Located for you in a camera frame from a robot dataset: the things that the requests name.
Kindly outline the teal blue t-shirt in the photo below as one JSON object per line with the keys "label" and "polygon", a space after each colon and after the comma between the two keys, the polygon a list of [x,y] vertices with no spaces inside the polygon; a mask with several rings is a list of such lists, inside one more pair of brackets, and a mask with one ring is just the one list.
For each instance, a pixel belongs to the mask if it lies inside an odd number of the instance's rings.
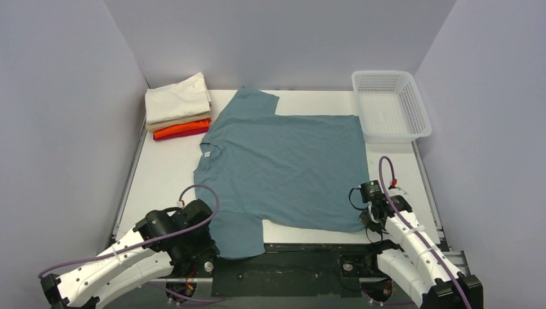
{"label": "teal blue t-shirt", "polygon": [[354,115],[277,115],[278,97],[241,88],[200,143],[195,194],[219,211],[210,232],[225,259],[265,251],[263,221],[359,232],[351,188],[369,180]]}

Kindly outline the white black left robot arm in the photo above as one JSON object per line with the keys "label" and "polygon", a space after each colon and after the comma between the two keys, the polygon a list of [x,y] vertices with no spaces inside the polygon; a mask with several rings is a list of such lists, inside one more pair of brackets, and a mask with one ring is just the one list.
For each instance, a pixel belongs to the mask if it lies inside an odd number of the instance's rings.
{"label": "white black left robot arm", "polygon": [[64,274],[39,277],[51,308],[103,308],[144,283],[183,277],[218,254],[209,232],[212,209],[202,200],[148,212],[97,257]]}

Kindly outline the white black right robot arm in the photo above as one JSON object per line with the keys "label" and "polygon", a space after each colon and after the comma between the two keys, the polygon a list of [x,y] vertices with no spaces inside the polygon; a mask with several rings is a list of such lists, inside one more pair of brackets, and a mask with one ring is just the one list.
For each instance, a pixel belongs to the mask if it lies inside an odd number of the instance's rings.
{"label": "white black right robot arm", "polygon": [[475,275],[465,275],[427,235],[401,195],[388,196],[377,180],[358,188],[365,207],[365,228],[387,234],[393,243],[364,258],[372,276],[383,273],[396,282],[419,308],[483,308],[484,290]]}

